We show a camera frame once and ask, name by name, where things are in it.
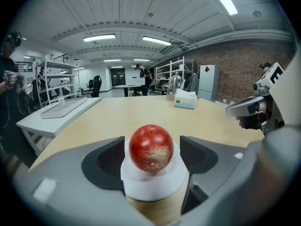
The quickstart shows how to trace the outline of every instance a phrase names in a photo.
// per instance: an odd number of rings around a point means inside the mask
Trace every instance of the white table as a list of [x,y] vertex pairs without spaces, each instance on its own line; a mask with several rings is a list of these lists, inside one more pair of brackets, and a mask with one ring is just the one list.
[[64,117],[42,119],[40,114],[57,104],[57,102],[52,103],[51,105],[47,105],[39,109],[38,111],[30,114],[29,116],[25,117],[24,119],[20,120],[19,122],[16,123],[16,125],[22,129],[30,145],[33,147],[35,152],[38,155],[40,155],[41,151],[34,143],[34,139],[31,137],[30,133],[53,139],[67,125],[69,125],[72,121],[78,118],[90,107],[94,106],[97,102],[99,102],[100,99],[101,97],[88,98],[87,101],[85,101],[84,103],[76,107],[74,110],[70,111]]
[[142,85],[118,85],[116,88],[124,88],[124,97],[128,97],[128,88],[141,87]]

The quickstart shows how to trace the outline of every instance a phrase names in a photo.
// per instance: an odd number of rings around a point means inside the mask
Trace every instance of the apple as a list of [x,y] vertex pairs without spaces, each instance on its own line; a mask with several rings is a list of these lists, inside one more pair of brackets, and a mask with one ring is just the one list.
[[156,173],[165,168],[174,154],[170,134],[157,125],[146,125],[136,130],[129,142],[129,155],[140,170]]

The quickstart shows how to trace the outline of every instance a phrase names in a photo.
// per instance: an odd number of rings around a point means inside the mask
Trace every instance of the white ceiling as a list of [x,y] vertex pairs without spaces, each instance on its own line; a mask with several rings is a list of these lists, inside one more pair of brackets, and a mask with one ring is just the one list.
[[[243,38],[241,31],[287,28],[274,0],[232,1],[238,14],[229,16],[218,0],[28,0],[12,28],[87,63],[121,57],[127,65],[135,64],[133,58],[149,58],[153,65],[214,36],[238,32]],[[255,10],[260,17],[253,15]],[[108,33],[116,39],[82,40]],[[143,36],[173,45],[144,41]]]

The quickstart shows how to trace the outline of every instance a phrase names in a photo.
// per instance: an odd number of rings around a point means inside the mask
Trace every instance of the white holder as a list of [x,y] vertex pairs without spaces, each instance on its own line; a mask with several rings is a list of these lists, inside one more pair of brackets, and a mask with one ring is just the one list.
[[141,201],[156,201],[176,192],[183,184],[187,169],[180,157],[180,147],[174,142],[174,155],[161,171],[151,173],[138,169],[128,152],[129,139],[125,141],[125,158],[120,174],[126,195]]

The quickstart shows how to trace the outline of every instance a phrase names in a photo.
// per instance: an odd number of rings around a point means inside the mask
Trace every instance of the white tray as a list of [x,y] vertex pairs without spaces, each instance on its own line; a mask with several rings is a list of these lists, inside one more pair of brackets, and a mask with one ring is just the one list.
[[55,106],[49,108],[48,110],[42,112],[42,119],[60,118],[68,114],[70,111],[74,110],[76,107],[81,105],[87,100],[87,97],[80,97],[75,99],[65,100],[65,106],[62,107],[59,103]]

